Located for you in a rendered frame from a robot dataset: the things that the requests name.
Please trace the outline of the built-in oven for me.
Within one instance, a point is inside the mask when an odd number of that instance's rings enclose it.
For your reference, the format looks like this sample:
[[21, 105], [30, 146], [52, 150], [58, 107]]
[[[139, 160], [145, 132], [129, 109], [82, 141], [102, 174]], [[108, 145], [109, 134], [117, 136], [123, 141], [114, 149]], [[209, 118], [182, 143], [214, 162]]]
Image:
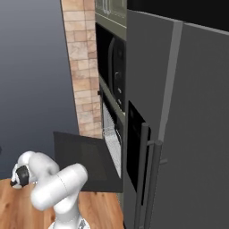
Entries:
[[117, 105], [113, 95], [111, 94], [109, 88], [105, 84], [102, 78], [99, 78], [99, 92], [101, 98], [101, 112], [102, 112], [102, 136], [103, 136], [103, 111], [102, 111], [102, 103], [105, 102], [109, 105], [115, 112], [117, 116], [117, 121], [115, 124], [115, 129], [120, 135], [121, 140], [121, 162], [123, 162], [123, 136], [124, 136], [124, 127], [125, 127], [125, 115], [122, 112], [121, 108]]

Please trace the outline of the black microwave oven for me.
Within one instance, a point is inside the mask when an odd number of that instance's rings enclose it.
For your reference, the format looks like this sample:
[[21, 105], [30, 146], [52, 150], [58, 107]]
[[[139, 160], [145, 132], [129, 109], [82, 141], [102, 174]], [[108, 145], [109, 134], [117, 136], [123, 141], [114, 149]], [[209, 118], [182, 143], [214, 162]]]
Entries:
[[96, 24], [96, 43], [98, 72], [109, 88], [108, 82], [108, 48], [115, 38], [113, 51], [113, 92], [115, 101], [125, 111], [125, 74], [126, 74], [126, 42], [114, 33]]

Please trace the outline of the black oven door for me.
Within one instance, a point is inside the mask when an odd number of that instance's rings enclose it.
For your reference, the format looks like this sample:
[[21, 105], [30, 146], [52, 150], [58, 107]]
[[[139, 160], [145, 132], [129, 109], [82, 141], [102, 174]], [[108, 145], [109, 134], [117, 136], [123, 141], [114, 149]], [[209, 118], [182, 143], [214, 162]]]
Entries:
[[104, 140], [55, 131], [54, 143], [55, 161], [60, 169], [76, 163], [86, 167], [89, 178], [83, 191], [123, 191], [122, 179]]

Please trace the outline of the narrow grey fridge door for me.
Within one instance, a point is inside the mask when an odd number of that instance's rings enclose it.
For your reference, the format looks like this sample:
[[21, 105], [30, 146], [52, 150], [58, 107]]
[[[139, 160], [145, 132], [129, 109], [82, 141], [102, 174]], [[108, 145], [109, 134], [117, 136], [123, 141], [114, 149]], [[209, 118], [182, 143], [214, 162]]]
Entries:
[[127, 12], [125, 229], [144, 229], [153, 143], [164, 141], [181, 35], [181, 21]]

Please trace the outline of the wide grey fridge door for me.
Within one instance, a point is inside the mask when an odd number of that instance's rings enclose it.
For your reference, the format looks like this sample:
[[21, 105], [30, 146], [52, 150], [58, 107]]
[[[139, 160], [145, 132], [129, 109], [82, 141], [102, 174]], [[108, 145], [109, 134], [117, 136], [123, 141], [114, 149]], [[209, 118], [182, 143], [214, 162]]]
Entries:
[[229, 229], [229, 32], [184, 24], [152, 229]]

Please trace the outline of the olive green cupboard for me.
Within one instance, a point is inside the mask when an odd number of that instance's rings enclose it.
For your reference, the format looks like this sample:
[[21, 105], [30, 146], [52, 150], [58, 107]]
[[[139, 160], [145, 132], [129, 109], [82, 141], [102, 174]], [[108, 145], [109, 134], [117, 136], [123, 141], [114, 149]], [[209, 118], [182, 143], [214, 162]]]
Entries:
[[127, 0], [95, 0], [96, 22], [126, 40]]

